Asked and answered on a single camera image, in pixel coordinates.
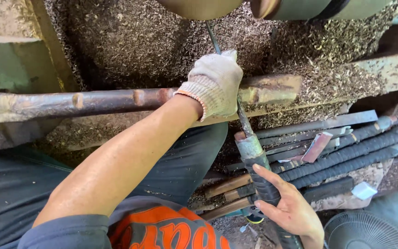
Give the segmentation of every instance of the electric fan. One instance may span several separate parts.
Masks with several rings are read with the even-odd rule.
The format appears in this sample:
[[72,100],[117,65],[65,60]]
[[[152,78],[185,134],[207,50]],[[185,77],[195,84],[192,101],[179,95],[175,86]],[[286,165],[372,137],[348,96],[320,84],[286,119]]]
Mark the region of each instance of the electric fan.
[[367,211],[347,211],[325,225],[327,249],[398,249],[398,227]]

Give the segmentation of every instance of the knit cotton glove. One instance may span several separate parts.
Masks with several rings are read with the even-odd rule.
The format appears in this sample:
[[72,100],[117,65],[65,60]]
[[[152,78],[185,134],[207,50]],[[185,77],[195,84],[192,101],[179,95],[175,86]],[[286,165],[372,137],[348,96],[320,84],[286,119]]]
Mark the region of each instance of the knit cotton glove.
[[188,81],[175,92],[201,103],[201,122],[208,116],[231,116],[236,113],[237,91],[243,76],[236,59],[235,50],[224,51],[222,55],[202,56],[188,74]]

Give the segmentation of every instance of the person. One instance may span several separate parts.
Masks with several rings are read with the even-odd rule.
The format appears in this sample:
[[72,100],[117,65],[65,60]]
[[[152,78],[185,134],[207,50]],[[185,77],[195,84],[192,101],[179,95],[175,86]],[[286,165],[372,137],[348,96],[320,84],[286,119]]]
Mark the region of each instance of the person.
[[[243,72],[237,53],[195,62],[176,94],[73,171],[35,151],[0,151],[0,248],[232,249],[185,206],[211,167],[227,123],[189,127],[236,112]],[[277,207],[256,206],[305,249],[323,247],[322,225],[299,191],[259,165]]]

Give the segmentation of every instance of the dark jeans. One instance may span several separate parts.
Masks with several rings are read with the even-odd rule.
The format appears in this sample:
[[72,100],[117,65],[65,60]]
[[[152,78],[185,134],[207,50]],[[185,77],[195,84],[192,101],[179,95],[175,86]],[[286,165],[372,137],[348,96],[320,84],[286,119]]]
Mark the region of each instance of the dark jeans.
[[[127,197],[153,195],[186,205],[211,167],[227,123],[188,129]],[[17,246],[69,167],[21,147],[0,151],[0,246]]]

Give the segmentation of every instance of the black tape-wrapped handle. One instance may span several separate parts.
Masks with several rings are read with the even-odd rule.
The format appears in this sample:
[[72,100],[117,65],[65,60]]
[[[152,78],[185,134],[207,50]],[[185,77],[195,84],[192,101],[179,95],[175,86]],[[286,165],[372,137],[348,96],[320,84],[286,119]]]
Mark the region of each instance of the black tape-wrapped handle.
[[[258,165],[269,168],[267,155],[263,152],[261,155],[255,158],[242,158],[242,161],[245,164],[245,168],[251,175],[251,179],[253,180],[254,186],[256,187],[257,194],[259,197],[274,206],[280,201],[280,194],[276,187],[273,184],[265,180],[263,177],[259,176],[256,172],[254,172],[253,164],[257,163]],[[300,237],[294,234],[291,234],[285,231],[283,228],[275,224],[275,229],[277,236],[279,237],[280,244],[283,249],[303,249],[302,242]]]

